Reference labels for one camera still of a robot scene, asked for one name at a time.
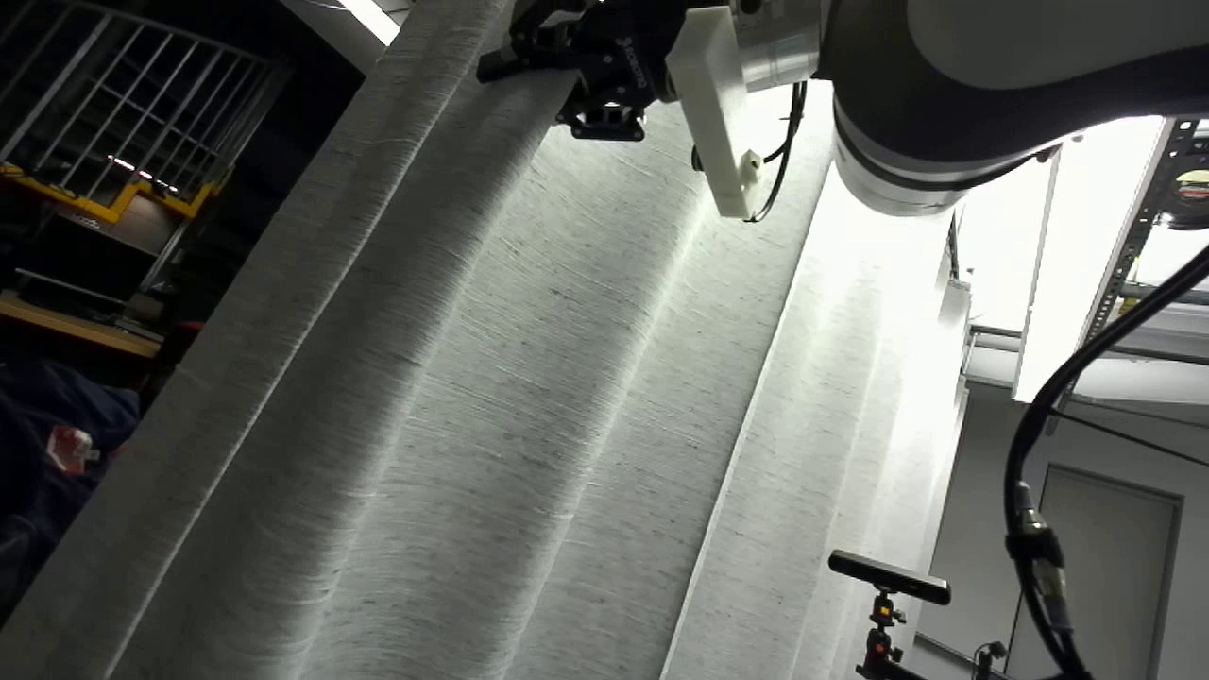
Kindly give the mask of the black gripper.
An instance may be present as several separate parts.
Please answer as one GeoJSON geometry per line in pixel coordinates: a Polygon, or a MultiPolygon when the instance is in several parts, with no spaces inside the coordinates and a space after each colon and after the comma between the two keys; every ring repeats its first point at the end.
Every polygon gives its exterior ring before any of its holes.
{"type": "Polygon", "coordinates": [[[569,74],[554,120],[574,142],[642,142],[642,113],[671,99],[665,58],[694,0],[525,0],[505,42],[478,58],[474,80],[569,74]]]}

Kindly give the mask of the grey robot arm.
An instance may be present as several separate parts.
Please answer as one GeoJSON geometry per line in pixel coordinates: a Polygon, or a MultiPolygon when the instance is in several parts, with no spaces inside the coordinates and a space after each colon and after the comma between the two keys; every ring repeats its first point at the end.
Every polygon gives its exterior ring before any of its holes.
{"type": "Polygon", "coordinates": [[[1209,0],[525,0],[474,65],[522,74],[574,80],[576,142],[634,142],[653,101],[680,105],[728,221],[768,207],[744,99],[818,80],[848,194],[938,217],[1081,129],[1202,113],[1209,0]]]}

